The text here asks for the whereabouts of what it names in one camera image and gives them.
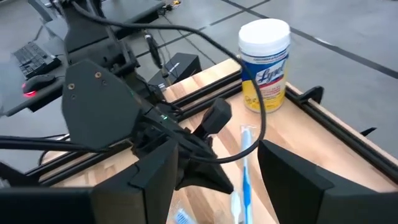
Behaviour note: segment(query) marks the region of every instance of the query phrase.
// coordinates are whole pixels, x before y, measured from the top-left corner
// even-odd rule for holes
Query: computer mouse
[[[35,91],[39,91],[46,86],[49,86],[55,82],[56,78],[54,75],[36,75],[28,79],[22,86],[22,90],[25,94],[29,94]]]

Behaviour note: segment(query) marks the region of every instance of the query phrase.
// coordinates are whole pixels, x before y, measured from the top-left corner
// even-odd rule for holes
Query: wooden tabletop
[[[169,87],[164,92],[164,95],[168,101],[176,100],[237,70],[239,70],[239,66],[236,63],[232,60],[226,60]],[[220,133],[214,136],[213,141],[213,149],[219,157],[231,156],[240,151],[241,125],[248,124],[258,128],[260,125],[260,115],[245,108],[242,94],[235,95],[229,98],[228,101],[232,107],[233,117]],[[315,102],[312,103],[346,129],[355,133],[357,137],[375,148],[384,157],[398,164],[397,159],[330,114],[320,105]],[[202,116],[203,113],[199,113],[180,124],[193,130],[200,124]],[[266,139],[331,172],[375,191],[390,192],[398,189],[398,185],[389,180],[384,174],[380,173],[375,167],[287,99],[285,99],[279,110],[267,115]],[[48,160],[58,155],[57,153],[50,153],[46,159]],[[256,152],[249,155],[254,223],[278,223],[266,188],[262,183],[256,155]],[[131,154],[130,150],[125,150],[64,180],[57,186],[96,185],[136,161],[137,158]],[[242,161],[223,164],[222,167],[234,186],[240,188],[242,184]],[[189,186],[174,193],[170,214],[174,214],[179,208],[184,208],[198,223],[232,223],[230,201],[230,195],[201,187]]]

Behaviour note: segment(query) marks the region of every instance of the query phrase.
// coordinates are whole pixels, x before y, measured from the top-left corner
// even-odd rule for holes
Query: computer keyboard
[[[46,74],[61,65],[61,61],[57,57],[47,54],[34,42],[29,42],[14,52],[14,55],[26,79]]]

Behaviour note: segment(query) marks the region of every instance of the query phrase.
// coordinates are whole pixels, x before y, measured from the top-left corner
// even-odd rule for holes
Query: black box
[[[166,63],[165,67],[170,72],[169,79],[173,84],[201,72],[199,56],[192,54],[177,53]],[[148,83],[168,86],[161,71],[157,72]]]

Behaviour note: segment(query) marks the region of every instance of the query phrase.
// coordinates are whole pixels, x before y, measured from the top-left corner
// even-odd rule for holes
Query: lysol wipes container
[[[285,98],[290,27],[279,19],[259,19],[241,27],[241,58],[256,77],[268,113],[277,110]],[[260,112],[260,104],[247,71],[242,71],[244,104]]]

